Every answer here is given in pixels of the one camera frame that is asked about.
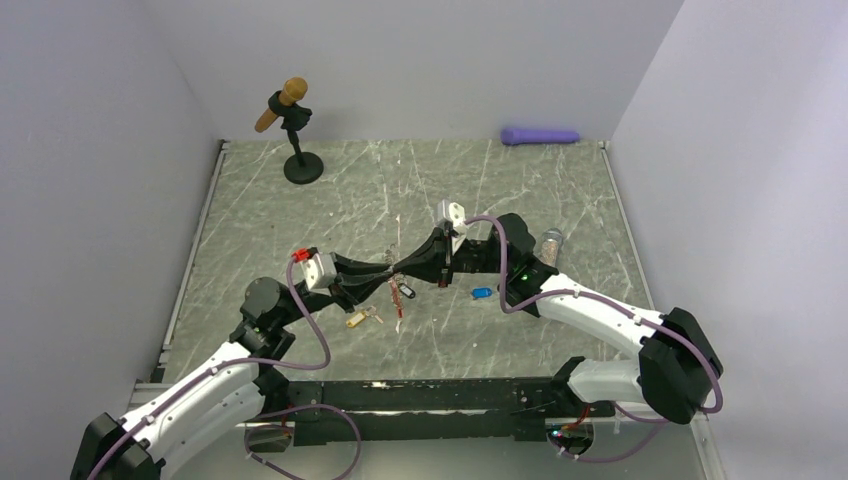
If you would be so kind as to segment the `red handled metal keyring holder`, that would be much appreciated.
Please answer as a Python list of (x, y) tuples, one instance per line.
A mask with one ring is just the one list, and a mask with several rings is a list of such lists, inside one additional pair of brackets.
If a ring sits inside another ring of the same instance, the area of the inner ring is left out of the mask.
[[(395, 244), (390, 244), (383, 253), (383, 262), (389, 265), (393, 265), (397, 260), (397, 248)], [(399, 289), (399, 285), (397, 283), (397, 276), (392, 275), (388, 280), (387, 284), (389, 285), (392, 303), (396, 310), (397, 314), (397, 322), (400, 323), (404, 318), (404, 305), (402, 301), (402, 294)]]

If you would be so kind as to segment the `yellow tagged key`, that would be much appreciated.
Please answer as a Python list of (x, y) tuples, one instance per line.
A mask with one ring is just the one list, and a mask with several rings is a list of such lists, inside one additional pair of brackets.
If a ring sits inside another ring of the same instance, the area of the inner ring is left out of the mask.
[(383, 324), (384, 320), (378, 314), (377, 308), (375, 306), (366, 307), (363, 310), (360, 310), (354, 314), (352, 314), (345, 322), (347, 328), (356, 328), (363, 322), (368, 319), (373, 319), (377, 321), (379, 324)]

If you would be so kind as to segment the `blue tagged key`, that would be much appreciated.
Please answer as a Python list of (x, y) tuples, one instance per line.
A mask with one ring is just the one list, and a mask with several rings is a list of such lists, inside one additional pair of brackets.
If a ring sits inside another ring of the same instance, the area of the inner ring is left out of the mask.
[(493, 290), (489, 287), (478, 287), (471, 290), (473, 299), (489, 298), (493, 295)]

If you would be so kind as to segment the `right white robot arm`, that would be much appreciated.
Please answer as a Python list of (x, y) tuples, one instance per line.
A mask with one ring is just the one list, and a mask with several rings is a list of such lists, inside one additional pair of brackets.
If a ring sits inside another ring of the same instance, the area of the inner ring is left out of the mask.
[(440, 287), (457, 273), (495, 274), (503, 313), (558, 321), (617, 349), (618, 361), (573, 358), (555, 375), (551, 399), (564, 415), (590, 403), (629, 402), (687, 424), (723, 409), (724, 368), (693, 314), (640, 308), (585, 287), (536, 257), (535, 244), (515, 213), (449, 215), (393, 270)]

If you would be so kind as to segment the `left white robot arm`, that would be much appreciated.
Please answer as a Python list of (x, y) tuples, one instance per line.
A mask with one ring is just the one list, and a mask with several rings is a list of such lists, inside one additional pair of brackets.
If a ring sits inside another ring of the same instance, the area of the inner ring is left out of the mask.
[(294, 252), (283, 280), (248, 285), (240, 322), (206, 361), (142, 406), (88, 424), (71, 478), (162, 479), (180, 456), (235, 424), (279, 417), (289, 399), (284, 370), (320, 371), (332, 362), (315, 313), (331, 305), (353, 311), (393, 273), (390, 264), (315, 248)]

